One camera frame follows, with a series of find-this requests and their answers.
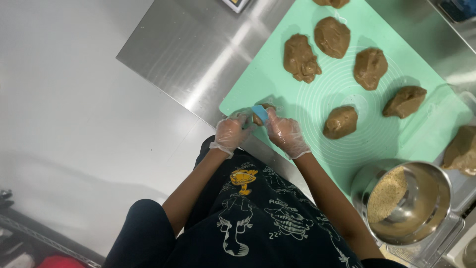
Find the brown dough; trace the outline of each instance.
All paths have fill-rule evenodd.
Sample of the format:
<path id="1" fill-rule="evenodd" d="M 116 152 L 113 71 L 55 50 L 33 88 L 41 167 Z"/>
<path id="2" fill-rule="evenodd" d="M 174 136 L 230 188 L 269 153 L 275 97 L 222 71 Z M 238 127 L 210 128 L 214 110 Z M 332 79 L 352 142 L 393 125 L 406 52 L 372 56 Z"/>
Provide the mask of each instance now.
<path id="1" fill-rule="evenodd" d="M 264 109 L 267 109 L 269 107 L 273 107 L 273 109 L 276 110 L 276 107 L 270 105 L 269 103 L 262 103 L 260 105 L 263 106 Z M 264 125 L 263 121 L 261 120 L 261 118 L 258 117 L 258 115 L 256 113 L 253 113 L 253 123 L 255 123 L 258 126 Z"/>
<path id="2" fill-rule="evenodd" d="M 320 20 L 314 29 L 314 41 L 326 55 L 342 59 L 350 43 L 350 30 L 333 17 Z"/>
<path id="3" fill-rule="evenodd" d="M 284 44 L 284 69 L 296 80 L 308 84 L 314 81 L 316 74 L 322 73 L 316 60 L 306 35 L 297 33 Z"/>
<path id="4" fill-rule="evenodd" d="M 354 78 L 365 90 L 375 90 L 387 69 L 384 52 L 377 48 L 367 48 L 357 54 Z"/>
<path id="5" fill-rule="evenodd" d="M 357 130 L 357 113 L 352 106 L 342 106 L 332 110 L 324 125 L 323 134 L 336 140 Z"/>
<path id="6" fill-rule="evenodd" d="M 459 169 L 465 175 L 476 175 L 476 126 L 464 125 L 445 151 L 444 169 Z"/>
<path id="7" fill-rule="evenodd" d="M 384 107 L 382 114 L 385 117 L 398 116 L 404 119 L 416 112 L 425 100 L 426 90 L 419 86 L 402 87 Z"/>
<path id="8" fill-rule="evenodd" d="M 345 4 L 349 3 L 349 0 L 313 0 L 319 6 L 332 6 L 333 8 L 340 9 Z"/>

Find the pastry mat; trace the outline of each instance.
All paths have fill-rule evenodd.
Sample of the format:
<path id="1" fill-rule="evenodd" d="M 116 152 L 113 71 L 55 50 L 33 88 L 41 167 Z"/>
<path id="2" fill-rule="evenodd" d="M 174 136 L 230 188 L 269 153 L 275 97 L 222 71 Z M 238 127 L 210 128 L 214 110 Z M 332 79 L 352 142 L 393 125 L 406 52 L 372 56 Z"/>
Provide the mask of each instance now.
<path id="1" fill-rule="evenodd" d="M 333 16 L 351 30 L 343 59 L 325 55 L 314 42 L 314 27 Z M 322 75 L 298 82 L 283 68 L 284 43 L 291 35 L 307 35 Z M 355 56 L 368 47 L 384 51 L 388 71 L 375 91 L 364 90 L 353 77 Z M 385 118 L 382 109 L 405 85 L 427 89 L 420 109 L 407 117 Z M 220 105 L 226 115 L 243 107 L 272 103 L 277 114 L 299 121 L 304 138 L 325 171 L 347 195 L 354 174 L 369 162 L 400 157 L 434 161 L 473 113 L 446 82 L 365 2 L 352 0 L 341 9 L 296 0 Z M 356 108 L 357 131 L 339 140 L 322 134 L 330 111 Z M 268 139 L 265 127 L 254 133 L 284 156 Z"/>

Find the floor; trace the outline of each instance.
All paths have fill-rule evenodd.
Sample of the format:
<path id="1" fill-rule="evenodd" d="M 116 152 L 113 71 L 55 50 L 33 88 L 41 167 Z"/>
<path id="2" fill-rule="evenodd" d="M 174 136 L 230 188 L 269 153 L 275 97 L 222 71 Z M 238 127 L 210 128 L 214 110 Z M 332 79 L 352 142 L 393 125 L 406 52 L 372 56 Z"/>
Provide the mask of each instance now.
<path id="1" fill-rule="evenodd" d="M 0 188 L 105 256 L 214 129 L 115 59 L 153 0 L 0 1 Z"/>

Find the gloved hand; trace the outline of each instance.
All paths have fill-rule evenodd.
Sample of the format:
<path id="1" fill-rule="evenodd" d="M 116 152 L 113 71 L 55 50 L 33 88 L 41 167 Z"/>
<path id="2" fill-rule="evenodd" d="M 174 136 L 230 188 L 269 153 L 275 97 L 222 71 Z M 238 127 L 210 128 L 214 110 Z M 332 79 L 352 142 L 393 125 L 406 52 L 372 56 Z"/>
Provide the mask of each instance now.
<path id="1" fill-rule="evenodd" d="M 269 140 L 283 150 L 289 159 L 296 159 L 311 152 L 296 120 L 277 116 L 272 107 L 267 108 L 266 111 L 269 117 L 266 120 Z"/>
<path id="2" fill-rule="evenodd" d="M 241 129 L 252 114 L 252 110 L 248 109 L 244 112 L 233 113 L 227 119 L 218 122 L 215 141 L 210 143 L 210 149 L 218 148 L 230 155 L 227 159 L 231 159 L 233 151 L 256 129 L 256 124 L 251 124 L 247 129 Z"/>

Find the stainless steel bowl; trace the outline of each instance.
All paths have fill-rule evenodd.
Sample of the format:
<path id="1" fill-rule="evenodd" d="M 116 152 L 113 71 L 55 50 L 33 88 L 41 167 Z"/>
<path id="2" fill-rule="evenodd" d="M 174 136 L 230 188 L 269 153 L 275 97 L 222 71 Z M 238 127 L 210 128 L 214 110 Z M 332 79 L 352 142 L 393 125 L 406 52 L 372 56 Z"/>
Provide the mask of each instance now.
<path id="1" fill-rule="evenodd" d="M 367 205 L 377 183 L 390 170 L 403 166 L 408 187 L 392 213 L 369 223 Z M 433 234 L 450 211 L 451 182 L 439 167 L 420 161 L 384 159 L 364 166 L 351 187 L 351 200 L 372 235 L 393 246 L 406 246 Z"/>

